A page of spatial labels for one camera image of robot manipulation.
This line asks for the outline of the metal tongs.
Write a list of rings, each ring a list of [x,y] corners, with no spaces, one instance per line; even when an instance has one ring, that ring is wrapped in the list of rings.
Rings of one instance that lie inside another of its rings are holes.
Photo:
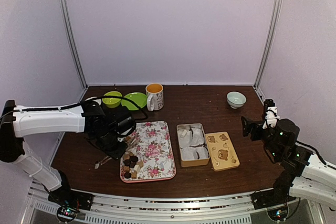
[[[127,144],[126,150],[129,150],[136,142],[135,136],[133,136],[133,137],[127,136],[123,139],[123,142]],[[98,169],[100,166],[104,165],[105,163],[107,163],[110,160],[112,160],[112,157],[106,156],[102,160],[96,161],[95,164],[94,164],[94,168]]]

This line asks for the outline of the white chocolate cube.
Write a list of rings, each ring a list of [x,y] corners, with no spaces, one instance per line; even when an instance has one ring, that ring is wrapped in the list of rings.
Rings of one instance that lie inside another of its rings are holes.
[[[135,171],[139,172],[141,167],[139,165],[135,165],[135,167],[133,168]]]

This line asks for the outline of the beige bear tin lid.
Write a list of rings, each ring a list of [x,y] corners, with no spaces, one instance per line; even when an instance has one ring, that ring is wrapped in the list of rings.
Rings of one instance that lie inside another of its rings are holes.
[[[227,132],[207,133],[205,140],[215,172],[240,166],[240,161]]]

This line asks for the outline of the beige bear tin box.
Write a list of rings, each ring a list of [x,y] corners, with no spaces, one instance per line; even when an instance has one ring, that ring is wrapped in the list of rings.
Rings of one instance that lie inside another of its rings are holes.
[[[205,166],[209,162],[209,150],[201,123],[176,126],[182,167]]]

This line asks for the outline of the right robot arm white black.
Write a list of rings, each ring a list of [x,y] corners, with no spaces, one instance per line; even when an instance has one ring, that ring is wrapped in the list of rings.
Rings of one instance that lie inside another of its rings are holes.
[[[304,198],[335,209],[335,165],[316,148],[297,140],[299,127],[280,118],[272,99],[264,101],[263,120],[243,116],[241,122],[243,136],[262,141],[269,160],[283,168],[272,189],[252,195],[255,208]]]

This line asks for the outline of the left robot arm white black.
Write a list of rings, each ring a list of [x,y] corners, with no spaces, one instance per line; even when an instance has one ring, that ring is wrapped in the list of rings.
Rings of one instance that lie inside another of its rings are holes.
[[[97,99],[46,108],[19,106],[14,100],[8,100],[1,114],[1,161],[17,165],[29,177],[39,181],[59,205],[74,207],[78,199],[65,173],[45,164],[25,143],[25,136],[85,133],[96,148],[118,160],[128,147],[123,138],[135,128],[135,119],[127,108],[107,112]]]

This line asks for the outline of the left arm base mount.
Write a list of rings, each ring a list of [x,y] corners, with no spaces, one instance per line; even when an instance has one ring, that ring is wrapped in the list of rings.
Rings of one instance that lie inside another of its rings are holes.
[[[75,190],[71,190],[68,196],[59,196],[55,191],[49,192],[48,195],[49,201],[74,210],[90,210],[93,202],[93,194]]]

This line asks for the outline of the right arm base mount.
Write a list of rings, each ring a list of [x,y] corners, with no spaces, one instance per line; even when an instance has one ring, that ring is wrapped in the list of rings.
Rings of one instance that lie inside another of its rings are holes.
[[[276,194],[274,189],[258,190],[252,193],[250,197],[255,210],[285,205],[288,202],[296,200],[296,197]]]

